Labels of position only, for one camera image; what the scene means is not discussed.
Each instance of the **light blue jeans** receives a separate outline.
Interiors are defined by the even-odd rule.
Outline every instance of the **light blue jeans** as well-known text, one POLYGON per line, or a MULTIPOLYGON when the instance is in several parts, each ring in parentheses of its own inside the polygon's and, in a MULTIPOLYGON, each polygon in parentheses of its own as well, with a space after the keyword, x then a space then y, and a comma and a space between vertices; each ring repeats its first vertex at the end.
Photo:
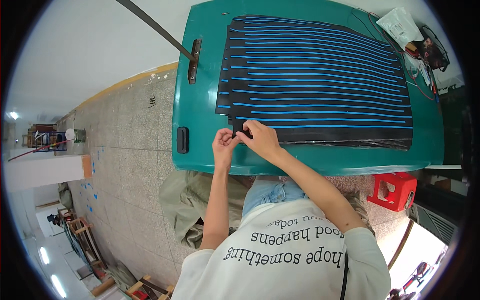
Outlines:
POLYGON ((242 217, 260 204, 304 198, 308 198, 308 196, 290 177, 287 178, 285 183, 282 183, 278 176, 257 176, 245 196, 242 217))

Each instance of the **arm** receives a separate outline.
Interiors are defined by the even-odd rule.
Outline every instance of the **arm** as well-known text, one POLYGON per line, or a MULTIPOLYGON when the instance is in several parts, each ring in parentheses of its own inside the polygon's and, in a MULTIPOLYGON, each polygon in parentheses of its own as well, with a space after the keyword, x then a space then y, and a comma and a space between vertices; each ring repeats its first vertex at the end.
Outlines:
POLYGON ((340 231, 346 232, 356 227, 366 228, 366 225, 333 184, 280 147, 275 129, 256 120, 245 121, 243 129, 248 129, 253 139, 248 138, 242 132, 236 133, 238 138, 258 155, 292 177, 340 231))
POLYGON ((239 140, 232 140, 233 132, 228 129, 217 131, 212 143, 215 170, 212 178, 210 197, 204 220, 204 235, 201 249, 216 249, 228 237, 228 172, 232 161, 233 148, 239 140))

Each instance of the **hand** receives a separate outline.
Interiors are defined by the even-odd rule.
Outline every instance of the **hand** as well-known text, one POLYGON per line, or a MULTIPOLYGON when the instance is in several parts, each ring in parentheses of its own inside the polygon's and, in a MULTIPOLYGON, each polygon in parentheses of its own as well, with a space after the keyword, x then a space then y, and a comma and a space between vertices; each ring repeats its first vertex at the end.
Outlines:
POLYGON ((275 129, 265 126, 257 120, 246 120, 243 123, 243 130, 247 129, 253 136, 253 139, 246 136, 243 132, 236 132, 237 137, 235 138, 239 138, 256 154, 275 164, 275 159, 284 151, 278 144, 275 129))
POLYGON ((216 132, 212 143, 215 169, 230 170, 233 148, 240 142, 239 139, 232 139, 232 134, 233 131, 228 128, 216 132))

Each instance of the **white t-shirt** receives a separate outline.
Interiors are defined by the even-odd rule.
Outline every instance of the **white t-shirt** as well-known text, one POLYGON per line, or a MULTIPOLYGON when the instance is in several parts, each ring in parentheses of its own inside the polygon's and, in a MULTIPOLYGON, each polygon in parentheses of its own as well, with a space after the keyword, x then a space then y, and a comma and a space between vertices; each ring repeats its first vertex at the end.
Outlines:
POLYGON ((373 234, 342 234, 310 200, 262 204, 216 250, 183 261, 172 300, 385 299, 390 274, 373 234))

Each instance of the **white pillar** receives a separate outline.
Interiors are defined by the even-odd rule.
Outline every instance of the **white pillar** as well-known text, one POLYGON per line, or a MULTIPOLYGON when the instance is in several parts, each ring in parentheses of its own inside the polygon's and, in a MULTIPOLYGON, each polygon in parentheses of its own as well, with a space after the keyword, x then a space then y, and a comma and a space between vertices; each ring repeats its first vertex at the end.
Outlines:
POLYGON ((89 155, 50 156, 28 160, 19 158, 18 161, 4 163, 4 170, 9 192, 92 177, 89 155))

